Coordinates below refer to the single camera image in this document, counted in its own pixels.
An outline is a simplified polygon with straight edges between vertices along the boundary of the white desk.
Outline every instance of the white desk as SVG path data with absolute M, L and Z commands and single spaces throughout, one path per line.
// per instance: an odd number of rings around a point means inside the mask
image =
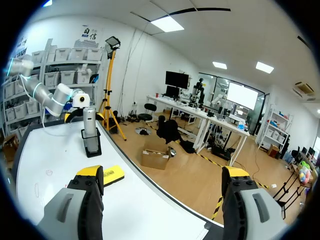
M 232 166 L 235 163 L 235 161 L 236 161 L 236 159 L 237 159 L 242 147 L 244 146 L 247 137 L 250 136 L 249 132 L 240 130 L 235 125 L 230 124 L 230 123 L 228 123 L 226 121 L 218 120 L 216 117 L 208 117 L 207 119 L 208 119 L 207 125 L 206 125 L 205 130 L 204 130 L 205 133 L 209 130 L 210 123 L 213 123 L 215 125 L 223 127 L 225 129 L 228 129 L 231 132 L 235 132 L 235 133 L 237 133 L 237 134 L 239 134 L 241 136 L 240 141 L 236 146 L 235 152 L 234 152 L 234 154 L 232 155 L 232 157 L 230 159 L 229 165 Z M 198 142 L 197 152 L 196 152 L 197 154 L 205 147 L 206 143 L 203 144 L 204 140 L 205 140 L 205 134 L 203 134 L 201 136 L 201 138 L 200 138 L 200 140 Z
M 193 115 L 194 117 L 201 119 L 201 124 L 200 124 L 199 131 L 198 131 L 197 135 L 191 134 L 190 132 L 184 130 L 183 128 L 178 127 L 179 131 L 181 131 L 189 136 L 195 137 L 193 148 L 197 149 L 201 135 L 202 134 L 205 135 L 205 133 L 206 133 L 206 132 L 204 132 L 204 128 L 205 128 L 207 118 L 208 118 L 207 113 L 204 111 L 196 111 L 193 107 L 190 107 L 190 106 L 179 106 L 179 105 L 177 105 L 177 103 L 175 101 L 169 100 L 169 99 L 163 98 L 163 97 L 155 97 L 155 96 L 147 95 L 146 98 L 147 98 L 147 102 L 154 101 L 155 105 L 157 105 L 157 103 L 162 103 L 162 104 L 165 104 L 166 106 L 169 106 L 170 108 L 180 110 L 184 113 Z
M 77 171 L 94 165 L 119 165 L 124 179 L 104 188 L 102 236 L 112 240 L 202 240 L 205 224 L 218 233 L 216 223 L 169 195 L 146 176 L 97 122 L 102 155 L 87 158 L 81 137 L 83 121 L 27 131 L 17 159 L 16 192 L 26 218 L 33 224 L 44 216 L 45 205 Z

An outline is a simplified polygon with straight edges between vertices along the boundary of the black chair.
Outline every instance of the black chair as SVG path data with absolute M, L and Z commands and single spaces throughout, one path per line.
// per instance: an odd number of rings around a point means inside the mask
M 144 105 L 144 108 L 147 110 L 147 112 L 148 111 L 155 112 L 157 110 L 157 106 L 154 104 L 151 104 L 151 103 L 146 103 Z M 141 120 L 143 122 L 143 126 L 137 127 L 135 129 L 135 132 L 140 135 L 150 135 L 151 131 L 146 128 L 146 121 L 152 120 L 153 119 L 152 115 L 148 114 L 148 113 L 140 113 L 138 115 L 138 118 L 139 118 L 139 120 Z

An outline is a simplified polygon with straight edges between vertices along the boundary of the robotic arm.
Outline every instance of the robotic arm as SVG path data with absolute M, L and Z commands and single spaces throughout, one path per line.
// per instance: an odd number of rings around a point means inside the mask
M 63 83 L 59 83 L 53 94 L 49 92 L 41 81 L 30 78 L 33 67 L 32 61 L 13 58 L 7 76 L 20 74 L 21 84 L 25 92 L 41 103 L 51 115 L 59 117 L 69 99 L 73 100 L 72 106 L 74 108 L 87 108 L 90 106 L 88 94 L 80 89 L 73 90 Z

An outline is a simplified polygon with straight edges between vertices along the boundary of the cardboard box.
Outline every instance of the cardboard box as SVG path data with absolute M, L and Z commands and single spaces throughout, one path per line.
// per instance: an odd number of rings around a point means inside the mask
M 268 150 L 268 155 L 272 158 L 274 158 L 277 154 L 277 152 L 279 152 L 279 148 L 275 145 L 272 145 L 270 146 L 269 150 Z
M 18 149 L 18 137 L 15 134 L 7 136 L 2 144 L 2 151 L 5 156 L 5 161 L 12 162 L 15 159 L 15 154 Z
M 141 165 L 153 169 L 166 169 L 170 150 L 166 141 L 158 136 L 148 136 L 141 156 Z

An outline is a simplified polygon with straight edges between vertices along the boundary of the white wall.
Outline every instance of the white wall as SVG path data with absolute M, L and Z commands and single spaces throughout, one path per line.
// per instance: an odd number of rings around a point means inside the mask
M 267 117 L 270 107 L 281 111 L 284 114 L 293 115 L 292 125 L 289 131 L 290 143 L 288 150 L 297 150 L 298 146 L 312 147 L 315 143 L 319 119 L 316 118 L 302 103 L 289 91 L 281 89 L 279 86 L 272 85 L 269 88 L 269 102 L 266 108 L 265 117 Z M 262 126 L 256 137 L 260 138 Z
M 121 41 L 121 48 L 117 50 L 111 82 L 111 107 L 118 107 L 122 82 L 125 75 L 130 42 L 135 29 L 106 18 L 87 16 L 59 16 L 47 18 L 31 23 L 26 27 L 24 36 L 27 38 L 27 54 L 44 50 L 47 40 L 53 38 L 53 45 L 58 48 L 72 48 L 82 33 L 82 25 L 89 25 L 101 29 L 99 47 L 105 46 L 105 40 L 115 36 Z M 166 71 L 184 71 L 191 75 L 190 89 L 198 81 L 198 68 L 183 55 L 167 46 L 153 36 L 137 30 L 133 40 L 136 46 L 130 61 L 123 88 L 123 114 L 128 115 L 134 101 L 138 104 L 138 113 L 144 111 L 146 95 L 164 93 L 166 91 Z

